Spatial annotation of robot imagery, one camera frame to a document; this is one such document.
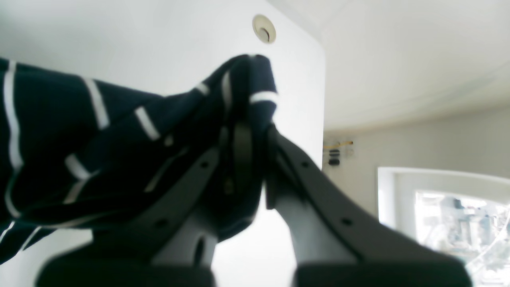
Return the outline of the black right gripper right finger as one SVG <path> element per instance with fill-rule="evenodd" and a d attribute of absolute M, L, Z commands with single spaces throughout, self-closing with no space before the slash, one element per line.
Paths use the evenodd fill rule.
<path fill-rule="evenodd" d="M 266 133 L 266 204 L 290 232 L 292 287 L 470 287 L 463 264 L 364 211 L 274 126 Z"/>

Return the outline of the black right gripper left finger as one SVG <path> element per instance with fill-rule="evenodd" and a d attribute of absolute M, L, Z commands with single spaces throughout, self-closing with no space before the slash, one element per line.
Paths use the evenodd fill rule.
<path fill-rule="evenodd" d="M 253 137 L 238 122 L 151 207 L 52 259 L 36 286 L 213 287 L 215 246 L 252 221 Z"/>

